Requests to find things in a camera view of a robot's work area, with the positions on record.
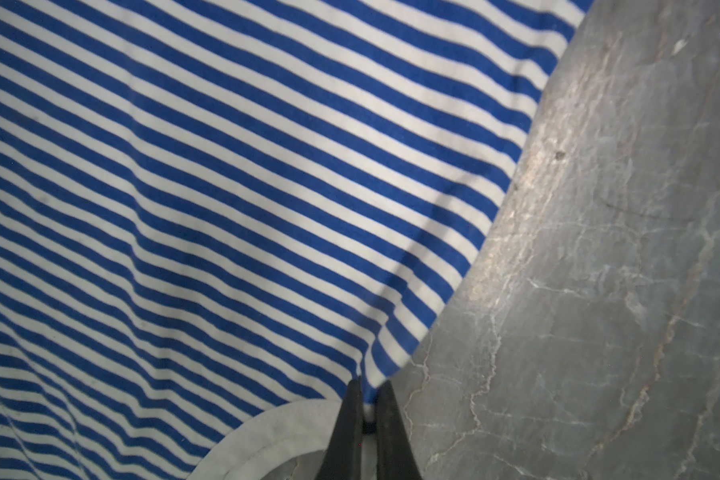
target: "cloth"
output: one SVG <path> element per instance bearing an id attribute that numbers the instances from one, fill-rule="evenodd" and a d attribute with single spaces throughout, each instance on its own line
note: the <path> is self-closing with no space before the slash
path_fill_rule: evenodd
<path id="1" fill-rule="evenodd" d="M 0 478 L 324 448 L 467 273 L 590 2 L 0 0 Z"/>

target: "gray surface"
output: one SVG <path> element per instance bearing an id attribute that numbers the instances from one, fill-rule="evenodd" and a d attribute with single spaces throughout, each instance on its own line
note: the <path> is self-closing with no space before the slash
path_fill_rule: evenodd
<path id="1" fill-rule="evenodd" d="M 720 0 L 596 1 L 393 383 L 427 480 L 720 478 Z"/>

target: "white spot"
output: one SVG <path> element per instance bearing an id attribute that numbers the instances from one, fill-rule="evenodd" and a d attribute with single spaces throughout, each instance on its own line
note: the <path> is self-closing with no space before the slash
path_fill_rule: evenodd
<path id="1" fill-rule="evenodd" d="M 684 38 L 681 38 L 680 40 L 675 42 L 675 46 L 672 47 L 672 56 L 674 57 L 675 55 L 677 55 L 677 53 L 682 50 L 682 48 L 686 45 L 688 45 L 688 40 Z"/>

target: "gray marble surface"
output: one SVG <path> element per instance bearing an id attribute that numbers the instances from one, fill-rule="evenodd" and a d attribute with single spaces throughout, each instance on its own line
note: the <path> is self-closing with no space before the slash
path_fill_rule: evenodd
<path id="1" fill-rule="evenodd" d="M 427 480 L 720 478 L 720 0 L 596 0 L 393 383 Z"/>

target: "striped fabric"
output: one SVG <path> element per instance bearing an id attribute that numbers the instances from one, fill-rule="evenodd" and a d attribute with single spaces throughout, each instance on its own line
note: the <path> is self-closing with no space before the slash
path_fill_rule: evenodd
<path id="1" fill-rule="evenodd" d="M 185 478 L 366 401 L 591 0 L 0 0 L 0 478 Z"/>

